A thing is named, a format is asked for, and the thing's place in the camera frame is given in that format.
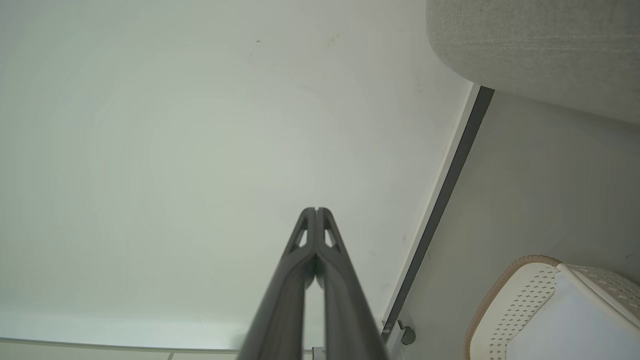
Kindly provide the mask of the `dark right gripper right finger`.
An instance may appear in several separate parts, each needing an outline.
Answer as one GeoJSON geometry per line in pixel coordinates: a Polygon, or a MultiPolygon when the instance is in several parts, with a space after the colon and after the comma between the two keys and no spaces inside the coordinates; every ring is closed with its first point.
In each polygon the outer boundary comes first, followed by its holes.
{"type": "Polygon", "coordinates": [[[327,360],[390,358],[333,214],[316,212],[317,279],[324,290],[327,360]]]}

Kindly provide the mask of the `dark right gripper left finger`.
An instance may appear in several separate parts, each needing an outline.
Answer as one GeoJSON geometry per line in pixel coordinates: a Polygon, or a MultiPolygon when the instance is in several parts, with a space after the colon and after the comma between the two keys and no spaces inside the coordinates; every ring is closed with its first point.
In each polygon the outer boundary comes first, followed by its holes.
{"type": "Polygon", "coordinates": [[[238,360],[301,360],[306,290],[315,277],[317,210],[302,210],[270,280],[238,360]]]}

